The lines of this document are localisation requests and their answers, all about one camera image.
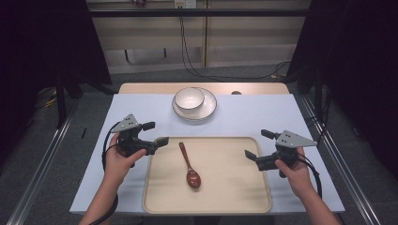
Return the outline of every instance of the wooden spoon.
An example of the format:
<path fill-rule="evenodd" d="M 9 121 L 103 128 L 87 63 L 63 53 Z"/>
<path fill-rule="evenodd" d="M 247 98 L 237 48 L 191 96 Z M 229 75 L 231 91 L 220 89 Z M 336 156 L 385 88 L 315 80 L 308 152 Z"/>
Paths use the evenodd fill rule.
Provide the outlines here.
<path fill-rule="evenodd" d="M 179 148 L 181 149 L 182 156 L 185 158 L 185 162 L 188 165 L 188 173 L 187 173 L 187 182 L 191 188 L 199 188 L 201 185 L 201 180 L 199 173 L 197 173 L 191 166 L 190 161 L 188 160 L 187 150 L 185 150 L 185 145 L 183 142 L 179 143 Z"/>

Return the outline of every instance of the spoon handle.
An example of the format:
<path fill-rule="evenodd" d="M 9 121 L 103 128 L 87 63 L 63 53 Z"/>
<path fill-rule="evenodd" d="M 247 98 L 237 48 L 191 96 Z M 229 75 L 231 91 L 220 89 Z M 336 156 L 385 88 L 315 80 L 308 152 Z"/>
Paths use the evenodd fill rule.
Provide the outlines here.
<path fill-rule="evenodd" d="M 192 169 L 190 161 L 188 160 L 187 150 L 185 150 L 185 145 L 183 142 L 179 143 L 179 148 L 181 149 L 182 156 L 185 158 L 185 162 L 187 162 L 188 168 Z"/>

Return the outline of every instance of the forearm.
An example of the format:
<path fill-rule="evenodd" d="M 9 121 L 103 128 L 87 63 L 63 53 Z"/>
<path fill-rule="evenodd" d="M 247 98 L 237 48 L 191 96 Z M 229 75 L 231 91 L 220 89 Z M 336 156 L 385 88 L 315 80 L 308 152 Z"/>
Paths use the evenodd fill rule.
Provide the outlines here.
<path fill-rule="evenodd" d="M 317 193 L 311 192 L 307 193 L 305 196 L 300 197 L 305 210 L 312 224 L 340 224 L 337 218 L 329 210 L 328 206 L 322 201 L 322 199 L 317 195 Z"/>
<path fill-rule="evenodd" d="M 104 216 L 112 207 L 119 184 L 103 179 L 93 201 L 79 224 L 90 224 Z"/>

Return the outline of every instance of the handheld controller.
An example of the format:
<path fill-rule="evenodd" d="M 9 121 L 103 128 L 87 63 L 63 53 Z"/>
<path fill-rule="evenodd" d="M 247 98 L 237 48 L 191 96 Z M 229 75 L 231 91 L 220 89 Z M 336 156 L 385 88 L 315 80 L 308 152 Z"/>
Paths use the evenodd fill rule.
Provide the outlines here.
<path fill-rule="evenodd" d="M 138 150 L 144 148 L 146 150 L 146 156 L 155 155 L 155 152 L 158 150 L 158 148 L 169 143 L 169 138 L 159 138 L 154 142 L 147 142 L 138 138 L 138 134 L 141 132 L 141 130 L 145 131 L 154 127 L 155 122 L 138 124 L 134 115 L 129 114 L 113 129 L 111 129 L 111 133 L 120 132 L 117 139 L 117 153 L 127 158 L 136 153 Z"/>
<path fill-rule="evenodd" d="M 257 157 L 252 152 L 245 150 L 246 158 L 254 161 L 257 164 L 259 171 L 278 169 L 278 167 L 275 165 L 276 159 L 282 160 L 284 163 L 286 163 L 288 167 L 291 167 L 299 158 L 297 147 L 316 145 L 316 142 L 301 137 L 298 134 L 295 134 L 288 130 L 285 130 L 280 134 L 280 133 L 272 133 L 271 131 L 262 129 L 261 135 L 269 139 L 276 139 L 275 143 L 276 152 L 274 152 L 270 156 Z M 279 176 L 282 178 L 286 177 L 281 171 L 279 171 Z"/>

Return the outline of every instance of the tray rim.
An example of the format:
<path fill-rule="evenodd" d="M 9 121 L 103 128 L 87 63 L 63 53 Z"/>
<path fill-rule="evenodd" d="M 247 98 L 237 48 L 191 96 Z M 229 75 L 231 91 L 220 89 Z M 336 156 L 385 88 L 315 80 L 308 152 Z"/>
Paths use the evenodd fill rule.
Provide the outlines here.
<path fill-rule="evenodd" d="M 169 139 L 233 139 L 233 138 L 241 138 L 241 139 L 249 139 L 252 142 L 255 143 L 256 145 L 256 150 L 257 152 L 257 156 L 261 157 L 261 150 L 260 150 L 260 145 L 258 144 L 258 141 L 251 136 L 169 136 Z M 250 215 L 264 215 L 267 212 L 269 212 L 271 206 L 272 206 L 272 199 L 270 196 L 270 191 L 269 191 L 269 185 L 268 185 L 268 178 L 267 178 L 267 173 L 266 172 L 261 172 L 263 174 L 263 179 L 262 181 L 264 182 L 264 186 L 266 187 L 266 192 L 267 192 L 267 199 L 269 202 L 268 208 L 266 208 L 264 211 L 262 212 L 192 212 L 192 211 L 185 211 L 185 212 L 162 212 L 162 213 L 158 213 L 158 212 L 154 212 L 151 210 L 148 210 L 145 207 L 145 200 L 146 200 L 146 193 L 147 193 L 147 184 L 148 184 L 148 179 L 149 179 L 149 174 L 150 174 L 150 168 L 151 168 L 151 164 L 152 164 L 152 157 L 150 156 L 148 164 L 147 164 L 147 171 L 146 171 L 146 177 L 145 177 L 145 187 L 144 187 L 144 193 L 143 193 L 143 201 L 142 201 L 142 206 L 144 208 L 144 210 L 151 215 L 157 215 L 157 216 L 170 216 L 170 215 L 176 215 L 176 216 L 186 216 L 186 215 L 198 215 L 198 216 L 250 216 Z"/>

